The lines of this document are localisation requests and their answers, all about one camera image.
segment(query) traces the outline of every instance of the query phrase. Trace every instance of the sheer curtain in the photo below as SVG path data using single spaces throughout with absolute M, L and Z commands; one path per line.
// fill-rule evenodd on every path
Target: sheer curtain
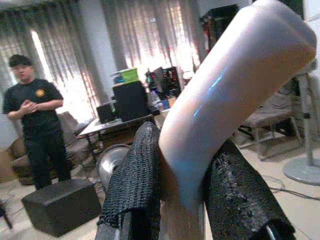
M 102 0 L 119 69 L 147 70 L 177 67 L 195 71 L 205 58 L 197 2 L 194 0 Z
M 96 107 L 104 93 L 94 68 L 88 67 L 90 58 L 82 47 L 78 11 L 74 0 L 64 0 L 4 12 L 0 48 L 7 52 L 1 54 L 1 61 L 6 63 L 1 66 L 5 76 L 1 88 L 16 82 L 8 69 L 8 57 L 29 56 L 36 68 L 36 77 L 53 82 L 63 95 L 64 106 L 58 111 L 68 111 L 81 122 L 96 116 Z M 11 36 L 6 35 L 8 32 L 12 32 Z

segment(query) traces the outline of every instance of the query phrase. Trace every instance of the short black hair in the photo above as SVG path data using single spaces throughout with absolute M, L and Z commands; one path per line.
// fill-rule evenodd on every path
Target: short black hair
M 15 54 L 12 55 L 9 58 L 9 66 L 10 68 L 13 68 L 18 65 L 24 65 L 24 66 L 32 66 L 32 62 L 29 58 L 23 55 Z

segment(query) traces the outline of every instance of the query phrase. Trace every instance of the black pants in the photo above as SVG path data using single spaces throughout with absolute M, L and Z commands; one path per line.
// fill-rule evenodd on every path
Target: black pants
M 37 190 L 51 184 L 48 157 L 57 171 L 59 181 L 71 179 L 62 130 L 46 136 L 26 137 L 24 145 Z

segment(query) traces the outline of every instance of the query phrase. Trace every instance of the ceiling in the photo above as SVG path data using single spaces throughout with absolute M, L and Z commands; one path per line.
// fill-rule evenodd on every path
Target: ceiling
M 47 0 L 0 0 L 0 10 L 5 10 L 8 8 L 14 8 L 23 5 L 31 5 L 46 1 Z

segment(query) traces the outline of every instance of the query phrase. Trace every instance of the logo patch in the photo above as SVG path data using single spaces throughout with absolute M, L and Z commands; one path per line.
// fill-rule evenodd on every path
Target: logo patch
M 38 89 L 37 91 L 35 91 L 35 95 L 38 97 L 38 98 L 41 98 L 45 95 L 45 91 L 43 89 Z

